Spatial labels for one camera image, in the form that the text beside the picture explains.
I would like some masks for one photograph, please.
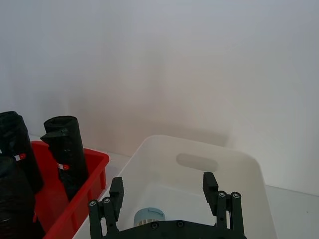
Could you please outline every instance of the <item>screw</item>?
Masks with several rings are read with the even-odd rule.
[[[156,229],[159,227],[159,224],[158,223],[151,223],[151,228],[152,229]]]
[[[106,199],[104,199],[104,203],[109,203],[111,201],[111,199],[110,198],[106,198]]]
[[[178,222],[177,222],[177,226],[178,226],[179,228],[184,227],[184,222],[183,222],[183,221],[178,221]]]

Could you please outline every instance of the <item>black garbage bag roll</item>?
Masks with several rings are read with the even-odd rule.
[[[34,193],[43,187],[43,180],[32,151],[28,130],[17,112],[0,113],[0,152],[13,156],[23,170]]]
[[[47,120],[44,128],[47,134],[41,139],[49,145],[59,179],[71,201],[88,178],[78,120],[73,116],[58,116]]]
[[[24,172],[13,157],[0,156],[0,238],[43,238],[45,232],[34,207],[34,194]]]

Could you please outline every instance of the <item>white table surface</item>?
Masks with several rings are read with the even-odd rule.
[[[111,182],[129,157],[108,153],[107,182]],[[319,238],[319,197],[266,186],[278,239]]]

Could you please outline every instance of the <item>white plastic bin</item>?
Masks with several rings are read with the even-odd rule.
[[[256,160],[235,150],[170,136],[147,138],[119,174],[124,199],[117,222],[119,230],[133,227],[135,213],[155,207],[166,220],[185,220],[214,225],[202,181],[213,172],[219,189],[242,195],[245,236],[276,239],[264,180]],[[79,238],[89,238],[88,220]]]

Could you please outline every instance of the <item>red plastic tray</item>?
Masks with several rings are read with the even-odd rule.
[[[88,202],[97,199],[106,188],[105,166],[109,156],[84,149],[89,178],[68,202],[48,145],[41,141],[31,145],[44,180],[43,189],[35,195],[35,213],[46,232],[44,239],[71,239],[88,216]]]

